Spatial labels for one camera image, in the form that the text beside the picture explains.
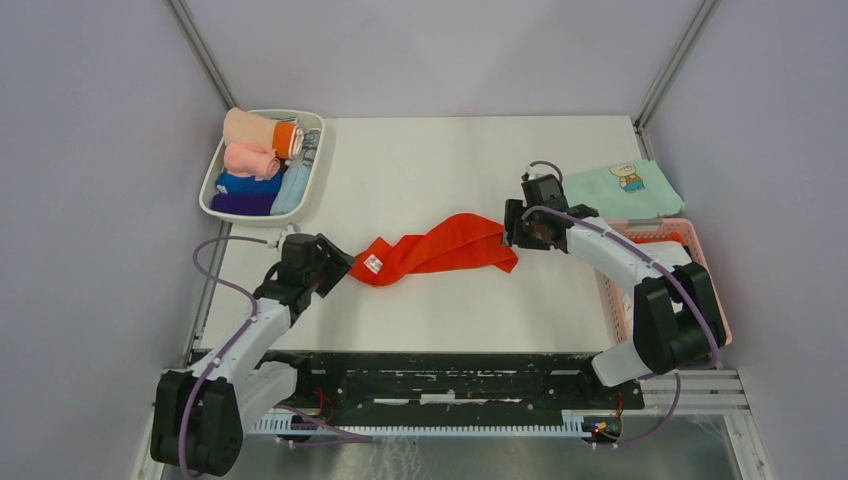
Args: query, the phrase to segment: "white basket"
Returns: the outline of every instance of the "white basket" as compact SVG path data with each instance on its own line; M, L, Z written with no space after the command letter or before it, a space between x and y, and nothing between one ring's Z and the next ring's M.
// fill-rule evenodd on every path
M250 113L255 113L267 118L273 118L275 120L297 117L300 121L300 127L303 128L304 132L308 132L315 128L321 130L321 138L318 141L318 149L315 152L315 161L312 163L312 171L309 174L309 181L306 182L306 191L303 193L303 198L300 200L300 204L297 208L284 215L268 215L266 217L232 215L212 210L212 197L218 193L218 190L215 188L215 182L218 180L218 176L221 175L221 172L224 171L224 139L222 137L221 141L218 143L218 148L215 150L215 154L212 155L212 162L209 164L209 169L206 170L206 178L203 179L203 186L200 187L200 195L198 197L200 208L209 215L218 217L225 222L232 222L238 225L247 225L251 227L283 227L289 223L297 221L303 216L306 205L310 201L313 190L315 190L315 177L317 177L317 173L321 171L319 169L324 168L324 161L321 159L321 151L324 143L326 143L327 127L324 125L323 118L310 112L301 112L299 110L265 109L250 110Z

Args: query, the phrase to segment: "white wall panel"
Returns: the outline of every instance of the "white wall panel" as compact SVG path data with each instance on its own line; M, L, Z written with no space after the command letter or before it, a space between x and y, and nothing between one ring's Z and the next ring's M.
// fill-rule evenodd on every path
M635 115L697 0L191 0L239 103Z
M130 478L224 109L159 1L6 2L0 72L0 478Z
M775 474L844 478L848 3L726 1L651 128Z

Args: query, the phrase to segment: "red towel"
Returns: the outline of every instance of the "red towel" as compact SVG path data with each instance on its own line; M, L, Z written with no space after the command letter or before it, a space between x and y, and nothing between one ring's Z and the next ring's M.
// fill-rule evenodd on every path
M373 287L385 287L408 273L448 272L488 265L509 273L518 263L518 257L501 245L502 236L503 225L473 213L460 213L426 235L405 235L394 247L378 237L356 256L350 275Z

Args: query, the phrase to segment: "red wire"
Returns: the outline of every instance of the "red wire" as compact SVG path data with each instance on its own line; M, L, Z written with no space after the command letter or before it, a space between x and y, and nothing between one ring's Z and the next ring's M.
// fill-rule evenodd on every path
M334 406L333 406L333 401L332 401L332 400L330 400L330 397L325 396L324 398L326 398L326 399L327 399L327 403L329 403L329 404L330 404L330 415L328 415L328 416L327 416L327 420L325 420L325 422L324 422L324 423L326 423L326 424L328 424L328 425L329 425L329 424L330 424L330 420L332 420L332 419L333 419L333 414L334 414L334 413L336 413L336 407L334 407Z
M326 400L326 401L327 401L327 403L329 403L329 404L330 404L330 415L328 415L328 416L327 416L327 419L326 419L326 420L324 420L324 423L329 424L329 423L330 423L330 420L332 420L332 419L333 419L333 414L334 414L334 413L336 413L336 407L334 407L334 406L333 406L333 401L332 401L332 400L330 400L330 397L328 397L327 395L325 395L325 394L324 394L324 389L323 389L323 388L318 387L318 388L315 390L315 393L317 393L317 394L318 394L318 395L320 395L320 397L321 397L321 402L319 403L319 407L318 407L318 416L319 416L319 417L321 416L321 414L322 414L322 413L324 413L324 400Z
M618 410L615 411L615 418L620 418L621 413L624 411L624 397L621 395L621 392L618 392Z
M320 403L318 403L318 416L320 417L324 413L324 389L318 387L315 392L320 395Z

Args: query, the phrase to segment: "cartoon bear print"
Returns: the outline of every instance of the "cartoon bear print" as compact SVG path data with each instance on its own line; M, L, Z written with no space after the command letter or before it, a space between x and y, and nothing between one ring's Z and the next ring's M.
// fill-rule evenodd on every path
M635 165L621 165L610 168L610 172L618 177L618 184L627 193L638 192L645 189L642 177L636 174Z

